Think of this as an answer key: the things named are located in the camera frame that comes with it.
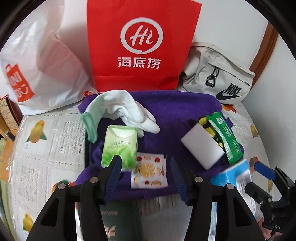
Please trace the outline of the blue tissue pack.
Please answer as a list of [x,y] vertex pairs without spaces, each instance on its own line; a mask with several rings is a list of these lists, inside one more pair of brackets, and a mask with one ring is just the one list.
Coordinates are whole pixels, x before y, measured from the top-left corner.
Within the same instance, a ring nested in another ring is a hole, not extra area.
[[233,184],[247,203],[252,214],[256,216],[256,203],[245,192],[245,186],[251,182],[252,176],[246,159],[236,163],[234,166],[231,166],[210,179],[210,183],[216,186],[225,186],[228,183]]

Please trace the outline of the green gold tin box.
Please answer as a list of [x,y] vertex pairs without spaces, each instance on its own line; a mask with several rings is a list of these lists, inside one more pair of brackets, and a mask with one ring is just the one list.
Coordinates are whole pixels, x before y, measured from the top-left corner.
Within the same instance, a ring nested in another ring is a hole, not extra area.
[[135,201],[108,202],[100,206],[109,240],[143,240],[142,224]]

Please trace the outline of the dark green wipe packet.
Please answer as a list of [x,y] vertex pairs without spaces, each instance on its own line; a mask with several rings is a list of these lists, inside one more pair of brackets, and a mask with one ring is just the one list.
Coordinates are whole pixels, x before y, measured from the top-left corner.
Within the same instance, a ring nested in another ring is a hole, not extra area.
[[225,118],[220,112],[214,112],[206,117],[223,143],[229,164],[236,164],[243,157],[243,152],[232,130],[227,125]]

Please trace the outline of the red Haidilao paper bag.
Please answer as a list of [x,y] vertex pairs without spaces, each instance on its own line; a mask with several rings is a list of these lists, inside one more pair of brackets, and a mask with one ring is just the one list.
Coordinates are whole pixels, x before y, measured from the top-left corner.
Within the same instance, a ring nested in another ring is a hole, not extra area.
[[191,47],[197,1],[88,1],[89,52],[100,92],[172,90]]

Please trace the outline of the white mesh cloth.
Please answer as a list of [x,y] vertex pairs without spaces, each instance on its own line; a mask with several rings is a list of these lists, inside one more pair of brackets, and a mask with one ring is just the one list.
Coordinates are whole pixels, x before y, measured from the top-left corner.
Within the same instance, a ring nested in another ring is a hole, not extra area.
[[192,207],[178,194],[138,202],[144,240],[184,240]]

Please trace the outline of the purple towel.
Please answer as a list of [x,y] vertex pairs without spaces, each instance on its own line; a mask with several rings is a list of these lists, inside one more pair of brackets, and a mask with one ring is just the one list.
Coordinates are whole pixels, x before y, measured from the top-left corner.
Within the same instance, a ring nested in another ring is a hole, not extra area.
[[[191,130],[188,124],[189,120],[197,121],[201,117],[222,111],[222,106],[215,97],[209,94],[179,91],[136,91],[131,92],[131,95],[156,118],[156,123],[160,127],[158,134],[145,132],[144,137],[138,139],[138,151],[166,155],[168,187],[131,189],[131,173],[124,172],[116,185],[112,200],[152,199],[177,193],[177,187],[170,170],[171,157],[177,157],[195,175],[206,179],[210,179],[230,167],[230,164],[226,164],[226,159],[222,158],[211,169],[205,170],[181,143],[181,138]],[[124,123],[119,118],[117,120],[108,118],[100,120],[97,129],[98,140],[95,144],[91,144],[89,151],[93,165],[89,165],[80,173],[75,185],[83,184],[99,173],[105,133],[109,125],[124,125]]]

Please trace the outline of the yellow black sock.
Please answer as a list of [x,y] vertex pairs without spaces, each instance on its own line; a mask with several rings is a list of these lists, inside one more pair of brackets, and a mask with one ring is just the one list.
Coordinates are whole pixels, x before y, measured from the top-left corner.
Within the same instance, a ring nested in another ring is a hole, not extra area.
[[215,129],[213,128],[213,126],[211,126],[211,124],[208,122],[207,117],[201,117],[198,119],[198,121],[194,120],[194,119],[189,119],[188,120],[188,125],[190,127],[194,127],[194,125],[196,125],[197,123],[199,123],[201,126],[203,126],[203,128],[207,131],[207,133],[218,143],[218,145],[223,149],[224,145],[222,143],[222,141],[220,140],[220,137],[218,136],[217,132],[215,131]]

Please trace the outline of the brown wooden door frame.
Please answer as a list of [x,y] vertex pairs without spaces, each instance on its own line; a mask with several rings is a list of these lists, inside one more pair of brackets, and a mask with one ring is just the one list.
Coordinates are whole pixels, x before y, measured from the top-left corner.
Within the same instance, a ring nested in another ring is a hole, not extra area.
[[270,22],[268,22],[257,54],[250,65],[250,71],[255,73],[252,87],[254,87],[264,69],[266,68],[274,51],[278,36],[279,34],[277,30]]

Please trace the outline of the green tissue packet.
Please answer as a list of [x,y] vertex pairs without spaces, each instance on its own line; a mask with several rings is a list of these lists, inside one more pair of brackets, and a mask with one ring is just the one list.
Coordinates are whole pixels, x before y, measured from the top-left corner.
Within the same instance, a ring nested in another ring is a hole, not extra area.
[[137,129],[129,126],[109,125],[104,140],[101,166],[108,167],[113,157],[118,155],[122,161],[122,171],[136,167]]

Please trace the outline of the beige Nike bag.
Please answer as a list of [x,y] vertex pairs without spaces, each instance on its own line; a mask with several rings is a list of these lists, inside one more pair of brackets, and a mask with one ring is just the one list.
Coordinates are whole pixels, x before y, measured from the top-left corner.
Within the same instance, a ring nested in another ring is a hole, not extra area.
[[238,105],[251,90],[255,73],[217,46],[192,43],[183,68],[187,92],[210,94],[221,104]]

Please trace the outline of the white Miniso plastic bag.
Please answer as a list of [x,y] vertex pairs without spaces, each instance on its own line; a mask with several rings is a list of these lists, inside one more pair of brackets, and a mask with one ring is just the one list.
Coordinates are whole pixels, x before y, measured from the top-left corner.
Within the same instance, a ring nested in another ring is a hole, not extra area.
[[45,1],[1,50],[8,95],[23,115],[52,111],[97,93],[81,61],[58,39],[64,1]]

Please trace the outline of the lemon print wet wipe packet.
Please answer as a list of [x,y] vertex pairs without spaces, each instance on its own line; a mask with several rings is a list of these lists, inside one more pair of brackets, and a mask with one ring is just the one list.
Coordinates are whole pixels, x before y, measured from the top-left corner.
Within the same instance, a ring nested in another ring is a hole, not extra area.
[[138,153],[137,165],[132,171],[130,182],[131,189],[168,187],[166,155]]

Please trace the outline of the white sponge block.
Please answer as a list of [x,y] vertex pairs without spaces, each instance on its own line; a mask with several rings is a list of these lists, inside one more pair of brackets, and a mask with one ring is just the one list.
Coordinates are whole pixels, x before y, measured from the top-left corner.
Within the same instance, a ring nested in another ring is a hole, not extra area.
[[181,143],[205,170],[211,169],[225,154],[221,146],[199,123],[181,138]]

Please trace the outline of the patterned book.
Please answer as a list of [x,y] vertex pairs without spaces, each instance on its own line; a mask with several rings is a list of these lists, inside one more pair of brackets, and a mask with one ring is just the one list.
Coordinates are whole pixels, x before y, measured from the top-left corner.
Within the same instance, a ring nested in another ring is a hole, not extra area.
[[18,129],[23,118],[23,114],[18,105],[12,102],[8,95],[1,98],[0,104],[1,116],[8,128],[10,130]]

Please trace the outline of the white glove with green cuff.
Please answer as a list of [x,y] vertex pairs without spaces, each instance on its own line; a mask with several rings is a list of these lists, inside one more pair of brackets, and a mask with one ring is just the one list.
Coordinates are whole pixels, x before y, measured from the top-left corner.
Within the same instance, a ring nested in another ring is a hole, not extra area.
[[93,144],[98,139],[97,129],[102,118],[121,119],[126,126],[136,128],[140,138],[144,136],[144,132],[160,132],[155,117],[126,90],[111,90],[85,97],[78,109],[88,141]]

